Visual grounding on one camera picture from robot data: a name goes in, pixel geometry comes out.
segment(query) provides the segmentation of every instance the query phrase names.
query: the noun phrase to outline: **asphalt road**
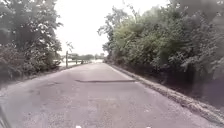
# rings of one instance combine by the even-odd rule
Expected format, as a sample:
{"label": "asphalt road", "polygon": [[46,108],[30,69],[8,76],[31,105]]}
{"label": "asphalt road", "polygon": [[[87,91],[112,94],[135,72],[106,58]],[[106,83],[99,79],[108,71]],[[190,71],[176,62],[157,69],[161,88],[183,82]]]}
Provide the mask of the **asphalt road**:
{"label": "asphalt road", "polygon": [[13,128],[216,128],[103,63],[11,85],[0,96]]}

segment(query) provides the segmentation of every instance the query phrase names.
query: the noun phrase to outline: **curb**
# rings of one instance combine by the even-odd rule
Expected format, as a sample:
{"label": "curb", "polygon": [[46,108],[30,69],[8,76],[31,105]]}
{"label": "curb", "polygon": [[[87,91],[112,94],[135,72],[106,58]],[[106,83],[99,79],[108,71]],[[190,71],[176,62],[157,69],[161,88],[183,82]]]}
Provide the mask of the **curb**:
{"label": "curb", "polygon": [[126,71],[120,67],[117,67],[115,65],[110,65],[112,68],[140,81],[142,84],[147,85],[147,87],[159,92],[160,94],[168,97],[169,99],[179,103],[182,107],[188,108],[190,111],[204,117],[210,122],[216,123],[219,126],[224,127],[224,116],[220,114],[220,111],[216,108],[204,104],[202,102],[199,102],[197,100],[194,100],[190,97],[187,97],[179,92],[173,91],[161,84],[152,82],[150,80],[147,80],[139,75],[136,75],[134,73],[131,73],[129,71]]}

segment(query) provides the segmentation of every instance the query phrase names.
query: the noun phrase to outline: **overcast sky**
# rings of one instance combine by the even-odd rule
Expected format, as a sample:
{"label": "overcast sky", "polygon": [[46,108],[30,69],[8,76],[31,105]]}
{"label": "overcast sky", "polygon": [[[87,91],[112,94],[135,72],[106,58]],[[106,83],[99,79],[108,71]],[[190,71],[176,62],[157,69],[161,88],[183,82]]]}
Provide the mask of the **overcast sky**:
{"label": "overcast sky", "polygon": [[[167,0],[124,0],[141,13],[152,6],[165,5]],[[56,10],[61,16],[58,19],[63,26],[56,31],[62,42],[63,53],[65,42],[72,42],[73,52],[78,54],[102,53],[102,44],[107,42],[106,36],[99,36],[97,30],[104,25],[104,17],[111,12],[113,6],[122,8],[122,0],[58,0]]]}

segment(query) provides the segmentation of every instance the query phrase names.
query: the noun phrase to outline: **road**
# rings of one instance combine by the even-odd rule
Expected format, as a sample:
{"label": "road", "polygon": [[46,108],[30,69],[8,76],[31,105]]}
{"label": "road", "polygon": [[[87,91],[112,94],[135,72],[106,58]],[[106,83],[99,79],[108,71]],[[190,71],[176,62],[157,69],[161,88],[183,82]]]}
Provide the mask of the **road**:
{"label": "road", "polygon": [[0,96],[13,128],[218,128],[103,63],[17,83]]}

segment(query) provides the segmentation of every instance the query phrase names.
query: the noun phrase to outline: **vegetation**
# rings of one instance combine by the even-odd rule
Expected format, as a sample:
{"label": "vegetation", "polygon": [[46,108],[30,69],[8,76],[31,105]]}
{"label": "vegetation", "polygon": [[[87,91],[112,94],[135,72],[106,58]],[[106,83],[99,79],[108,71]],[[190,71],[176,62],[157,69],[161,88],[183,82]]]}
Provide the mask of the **vegetation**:
{"label": "vegetation", "polygon": [[107,61],[182,89],[214,78],[223,66],[220,0],[171,0],[142,15],[128,7],[133,14],[112,8],[98,30],[108,36]]}
{"label": "vegetation", "polygon": [[55,0],[0,2],[0,81],[47,71],[57,66],[60,26]]}

